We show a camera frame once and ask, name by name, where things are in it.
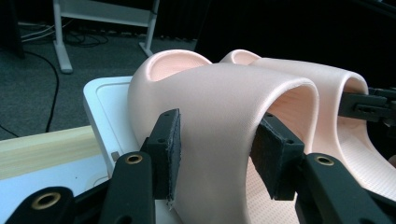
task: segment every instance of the slipper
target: slipper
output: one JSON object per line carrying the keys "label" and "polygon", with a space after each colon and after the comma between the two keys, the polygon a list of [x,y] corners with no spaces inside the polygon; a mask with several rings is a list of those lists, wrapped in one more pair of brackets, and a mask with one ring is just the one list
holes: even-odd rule
{"label": "slipper", "polygon": [[262,58],[244,49],[230,52],[221,63],[249,64],[312,80],[319,93],[318,125],[312,150],[334,156],[363,188],[396,201],[396,169],[371,143],[366,121],[338,116],[343,92],[368,94],[362,76],[317,63]]}
{"label": "slipper", "polygon": [[137,69],[128,108],[140,146],[162,112],[179,108],[181,161],[173,206],[183,223],[298,223],[294,202],[270,199],[249,153],[266,112],[304,142],[305,153],[311,151],[318,117],[311,80],[167,50]]}

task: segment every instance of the wooden plank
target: wooden plank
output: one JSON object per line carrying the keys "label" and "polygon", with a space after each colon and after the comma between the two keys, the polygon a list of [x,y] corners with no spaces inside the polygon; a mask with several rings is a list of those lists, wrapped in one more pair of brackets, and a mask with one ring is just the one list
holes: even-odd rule
{"label": "wooden plank", "polygon": [[0,141],[0,179],[100,153],[91,126]]}

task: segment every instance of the white tray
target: white tray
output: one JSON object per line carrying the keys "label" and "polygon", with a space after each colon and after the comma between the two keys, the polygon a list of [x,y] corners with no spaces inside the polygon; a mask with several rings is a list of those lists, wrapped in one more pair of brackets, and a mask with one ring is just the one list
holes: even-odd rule
{"label": "white tray", "polygon": [[[84,87],[85,111],[110,174],[115,166],[112,154],[121,156],[140,149],[128,117],[127,95],[131,79],[102,77]],[[156,200],[155,205],[157,223],[182,223],[174,209],[169,211],[166,200]]]}

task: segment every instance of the black clamp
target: black clamp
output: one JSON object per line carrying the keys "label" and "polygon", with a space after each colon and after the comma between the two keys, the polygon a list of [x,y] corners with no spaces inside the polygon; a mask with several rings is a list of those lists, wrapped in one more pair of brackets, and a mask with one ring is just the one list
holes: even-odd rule
{"label": "black clamp", "polygon": [[300,223],[395,223],[396,202],[362,188],[336,158],[304,154],[304,143],[276,116],[266,114],[250,157],[268,193],[292,201]]}
{"label": "black clamp", "polygon": [[396,89],[369,89],[369,94],[344,92],[338,115],[396,126]]}
{"label": "black clamp", "polygon": [[39,190],[6,223],[153,224],[154,200],[174,200],[180,150],[180,114],[173,109],[159,116],[140,151],[117,159],[111,179],[76,197],[65,187]]}

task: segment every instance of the floor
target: floor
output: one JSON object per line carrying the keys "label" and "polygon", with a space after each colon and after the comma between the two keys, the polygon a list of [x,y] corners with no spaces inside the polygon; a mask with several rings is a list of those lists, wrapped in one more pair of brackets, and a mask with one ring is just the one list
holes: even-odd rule
{"label": "floor", "polygon": [[[132,76],[147,59],[138,46],[144,35],[86,35],[84,45],[82,36],[66,38],[71,75],[61,73],[51,40],[25,42],[25,59],[0,49],[0,140],[89,125],[84,86],[99,77]],[[195,42],[156,37],[151,50],[194,50]]]}

